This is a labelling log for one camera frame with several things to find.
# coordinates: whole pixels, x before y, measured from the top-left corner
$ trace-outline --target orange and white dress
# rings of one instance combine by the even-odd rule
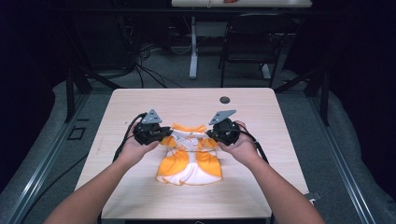
[[[175,185],[205,185],[222,179],[215,140],[209,138],[206,126],[185,127],[174,123],[173,132],[161,144],[168,146],[160,164],[157,180]]]

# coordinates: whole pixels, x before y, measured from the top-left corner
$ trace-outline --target table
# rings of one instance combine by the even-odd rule
[[[311,7],[310,0],[239,0],[235,3],[223,3],[223,0],[172,0],[173,7]],[[198,53],[196,48],[196,21],[191,19],[191,63],[190,78],[196,79]]]
[[[231,102],[223,104],[219,98]],[[129,89],[115,90],[92,144],[77,188],[111,162],[130,122],[155,109],[163,123],[205,124],[221,110],[236,109],[261,143],[271,165],[301,193],[308,192],[274,91],[252,89]],[[230,154],[217,151],[223,179],[205,186],[174,186],[155,179],[166,148],[150,151],[121,180],[108,200],[102,218],[206,219],[269,217],[271,210],[251,172]]]

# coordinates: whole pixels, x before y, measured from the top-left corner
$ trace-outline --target black chair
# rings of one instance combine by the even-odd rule
[[[291,26],[291,18],[285,15],[245,13],[233,17],[225,30],[219,61],[220,86],[223,87],[226,62],[257,63],[261,68],[266,63],[273,63],[269,84],[271,88],[282,44]]]

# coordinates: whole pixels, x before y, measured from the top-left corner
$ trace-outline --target person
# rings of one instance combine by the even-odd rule
[[[246,129],[242,121],[236,123]],[[59,204],[45,223],[93,223],[125,173],[158,144],[155,141],[142,146],[133,137],[128,138],[119,157]],[[219,143],[219,147],[253,173],[278,223],[325,223],[313,204],[259,156],[247,135],[241,133],[235,144]]]

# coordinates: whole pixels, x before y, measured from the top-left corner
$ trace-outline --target forearm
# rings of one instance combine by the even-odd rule
[[[127,171],[127,166],[115,161],[67,197],[46,223],[93,223]]]
[[[313,204],[266,162],[259,159],[247,168],[257,179],[278,223],[324,223]]]

